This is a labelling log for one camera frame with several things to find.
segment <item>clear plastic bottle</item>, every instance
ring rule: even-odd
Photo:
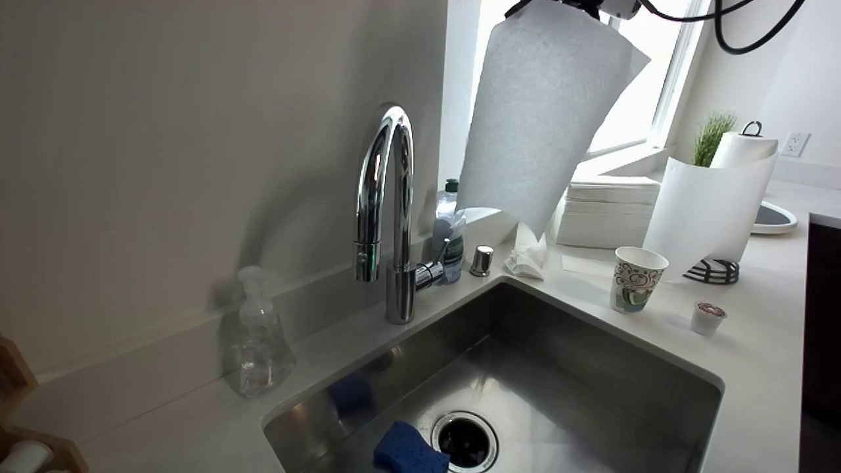
[[[454,283],[463,278],[466,258],[466,215],[458,209],[458,179],[446,179],[444,192],[437,204],[437,241],[441,247],[444,276],[441,283]]]
[[[294,367],[294,354],[268,296],[268,278],[272,274],[254,266],[239,270],[244,301],[239,304],[233,360],[237,392],[243,397],[257,397],[268,392]]]

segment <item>cable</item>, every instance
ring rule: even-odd
[[[768,44],[771,40],[776,40],[788,24],[791,17],[796,16],[796,10],[808,3],[808,0],[795,0],[791,8],[785,10],[785,16],[768,32],[762,33],[758,42],[749,42],[743,46],[734,46],[729,40],[726,40],[726,29],[724,29],[724,17],[734,10],[741,10],[743,6],[749,6],[752,0],[741,0],[735,6],[729,6],[724,8],[724,0],[716,0],[716,8],[713,12],[707,16],[670,16],[670,12],[663,12],[651,0],[639,0],[651,16],[658,17],[664,17],[664,21],[678,21],[678,24],[695,24],[695,21],[713,21],[716,24],[716,42],[730,52],[730,54],[747,54],[752,49],[759,49],[762,44]]]

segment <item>sink drain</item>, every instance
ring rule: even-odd
[[[498,431],[467,409],[444,412],[431,426],[431,443],[449,456],[454,473],[483,473],[500,456]]]

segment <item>white countertop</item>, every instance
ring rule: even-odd
[[[629,331],[680,360],[701,366],[726,383],[705,471],[716,473],[791,473],[800,471],[800,408],[804,351],[804,262],[808,212],[841,215],[841,192],[804,192],[804,187],[771,187],[771,200],[800,212],[802,222],[788,237],[755,237],[741,261],[735,285],[705,285],[685,278],[664,278],[650,308],[639,314],[611,309],[613,255],[604,250],[555,247],[546,280],[530,283],[551,300]],[[223,380],[206,383],[157,409],[149,409],[116,431],[82,443],[93,471],[202,471],[264,473],[283,471],[264,437],[274,412],[294,397],[321,387],[353,360],[389,346],[395,339],[421,331],[458,304],[509,278],[494,258],[488,278],[466,276],[454,285],[433,285],[417,293],[417,317],[411,325],[383,320],[383,308],[344,317],[291,349],[297,367],[279,388],[261,398],[239,398]],[[696,301],[729,309],[716,335],[692,331]]]

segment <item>paper cup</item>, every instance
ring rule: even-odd
[[[613,270],[613,308],[639,313],[646,308],[667,261],[642,247],[618,247]]]

